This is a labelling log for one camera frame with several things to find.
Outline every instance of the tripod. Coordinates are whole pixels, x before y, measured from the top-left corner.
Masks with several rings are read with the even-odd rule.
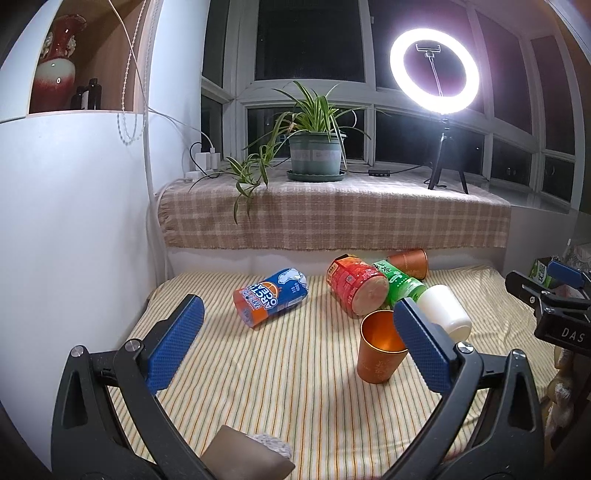
[[[443,92],[441,91],[441,84],[439,83],[439,77],[437,76],[437,70],[435,69],[435,64],[433,59],[436,53],[441,53],[441,46],[438,45],[437,48],[419,48],[418,44],[415,44],[417,51],[421,51],[425,53],[425,58],[429,60],[431,64],[431,68],[433,69],[433,74],[435,75],[435,82],[437,83],[437,90],[439,91],[439,96],[443,97]],[[431,179],[429,180],[429,190],[433,190],[436,186],[439,187],[439,179],[441,177],[441,170],[446,163],[449,163],[449,159],[452,158],[455,164],[458,163],[459,152],[457,150],[457,145],[453,137],[450,135],[450,127],[449,127],[449,120],[447,117],[442,116],[441,123],[443,124],[443,132],[441,133],[441,138],[439,140],[439,147],[437,148],[437,156],[436,159],[433,161],[431,165]],[[462,187],[464,189],[464,193],[468,195],[468,185],[466,184],[466,176],[464,175],[463,169],[460,167],[458,168],[457,172],[460,174],[460,180],[462,181]]]

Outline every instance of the window sill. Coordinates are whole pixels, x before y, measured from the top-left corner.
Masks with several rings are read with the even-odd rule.
[[[428,175],[415,171],[302,183],[288,180],[286,170],[269,172],[269,186],[256,191],[250,216],[239,202],[238,224],[232,176],[173,185],[159,209],[167,245],[295,251],[506,246],[509,203],[471,184],[465,195],[452,176],[441,178],[446,189],[428,190]]]

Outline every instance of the blue gripper pad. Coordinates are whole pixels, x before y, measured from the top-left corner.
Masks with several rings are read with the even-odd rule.
[[[450,391],[458,360],[445,330],[429,322],[412,299],[396,302],[394,326],[429,390],[441,394]]]
[[[203,325],[205,306],[203,300],[195,295],[185,297],[167,319],[158,322],[152,331],[156,332],[158,324],[165,324],[166,330],[160,330],[157,344],[153,347],[147,361],[146,385],[152,395],[170,385],[189,347],[195,340]]]
[[[576,290],[580,290],[585,286],[585,277],[579,270],[568,267],[556,260],[552,260],[552,262],[548,264],[548,275],[556,280],[566,283]]]

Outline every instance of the mattress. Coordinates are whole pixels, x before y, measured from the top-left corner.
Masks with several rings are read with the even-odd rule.
[[[291,479],[380,476],[408,447],[440,399],[410,355],[381,385],[363,382],[355,365],[361,318],[345,312],[322,276],[295,309],[250,329],[238,317],[232,292],[260,277],[219,273],[180,275],[161,285],[130,338],[143,338],[188,293],[206,306],[203,327],[169,388],[157,397],[200,455],[221,425],[268,433],[289,443]],[[554,377],[553,347],[533,336],[531,310],[506,293],[488,267],[433,271],[426,284],[448,285],[473,320],[479,352],[528,355],[540,397]],[[470,437],[486,392],[480,391],[448,455]],[[117,389],[113,402],[131,445],[149,459]]]

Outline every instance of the ceramic vase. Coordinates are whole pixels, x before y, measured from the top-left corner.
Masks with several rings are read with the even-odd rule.
[[[74,89],[76,67],[69,57],[76,48],[74,35],[86,27],[80,15],[56,18],[48,33],[31,92],[31,113],[66,109]]]

